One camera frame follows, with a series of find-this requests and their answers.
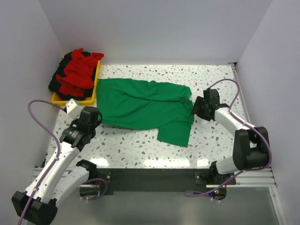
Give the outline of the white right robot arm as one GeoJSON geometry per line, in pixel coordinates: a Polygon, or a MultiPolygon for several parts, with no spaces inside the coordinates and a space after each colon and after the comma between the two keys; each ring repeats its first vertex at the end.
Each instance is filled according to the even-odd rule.
{"type": "Polygon", "coordinates": [[[271,152],[268,131],[265,127],[256,127],[235,114],[228,104],[220,102],[216,89],[206,89],[203,97],[198,96],[192,115],[215,121],[233,135],[232,155],[211,163],[205,174],[196,175],[204,184],[221,184],[231,180],[235,172],[261,170],[269,167],[271,152]]]}

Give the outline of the green t shirt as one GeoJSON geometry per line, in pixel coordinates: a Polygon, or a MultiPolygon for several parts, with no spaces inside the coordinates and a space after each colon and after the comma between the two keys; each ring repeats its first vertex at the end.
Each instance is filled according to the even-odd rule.
{"type": "Polygon", "coordinates": [[[125,78],[101,79],[97,107],[103,123],[131,130],[157,129],[157,139],[187,147],[194,122],[189,87],[125,78]]]}

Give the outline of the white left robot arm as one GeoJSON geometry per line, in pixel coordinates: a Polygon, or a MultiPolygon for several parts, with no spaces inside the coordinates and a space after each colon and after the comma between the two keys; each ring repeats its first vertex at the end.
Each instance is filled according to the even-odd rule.
{"type": "Polygon", "coordinates": [[[35,225],[49,225],[58,212],[59,204],[77,186],[92,184],[97,179],[97,166],[81,160],[75,169],[64,175],[70,163],[81,153],[96,135],[96,128],[102,122],[101,112],[93,107],[78,107],[79,117],[74,119],[60,138],[55,138],[57,148],[40,174],[23,192],[15,192],[12,203],[18,224],[27,220],[35,225]]]}

